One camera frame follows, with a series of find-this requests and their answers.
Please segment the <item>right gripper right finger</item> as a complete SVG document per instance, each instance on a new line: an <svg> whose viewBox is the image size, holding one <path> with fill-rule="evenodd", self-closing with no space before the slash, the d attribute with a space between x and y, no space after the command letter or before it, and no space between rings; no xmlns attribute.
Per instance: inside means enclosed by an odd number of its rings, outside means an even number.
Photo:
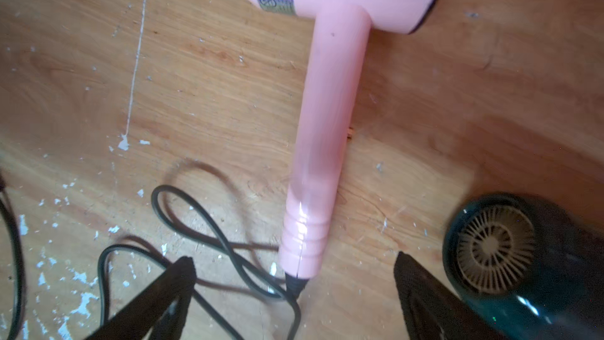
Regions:
<svg viewBox="0 0 604 340"><path fill-rule="evenodd" d="M410 339L505 339L411 255L399 252L394 279Z"/></svg>

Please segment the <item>pink hair dryer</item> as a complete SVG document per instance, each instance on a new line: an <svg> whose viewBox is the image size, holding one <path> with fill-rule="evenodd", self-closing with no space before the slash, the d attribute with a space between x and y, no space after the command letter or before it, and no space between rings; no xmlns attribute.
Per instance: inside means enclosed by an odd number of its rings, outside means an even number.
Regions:
<svg viewBox="0 0 604 340"><path fill-rule="evenodd" d="M321 269L368 37L409 34L436 0L249 0L263 11L314 20L279 262L309 280Z"/></svg>

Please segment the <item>dark green hair dryer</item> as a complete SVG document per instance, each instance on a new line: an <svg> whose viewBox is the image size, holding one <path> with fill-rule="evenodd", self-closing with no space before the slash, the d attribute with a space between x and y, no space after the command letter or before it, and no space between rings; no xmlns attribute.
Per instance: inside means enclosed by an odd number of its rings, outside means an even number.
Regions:
<svg viewBox="0 0 604 340"><path fill-rule="evenodd" d="M461 299L506 337L603 337L603 237L555 203L472 199L452 218L442 253Z"/></svg>

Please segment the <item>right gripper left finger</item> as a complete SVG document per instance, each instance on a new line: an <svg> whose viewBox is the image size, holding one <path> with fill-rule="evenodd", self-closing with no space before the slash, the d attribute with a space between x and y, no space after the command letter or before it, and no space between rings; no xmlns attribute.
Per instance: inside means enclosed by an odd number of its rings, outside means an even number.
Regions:
<svg viewBox="0 0 604 340"><path fill-rule="evenodd" d="M179 258L89 339L180 339L197 280L193 259Z"/></svg>

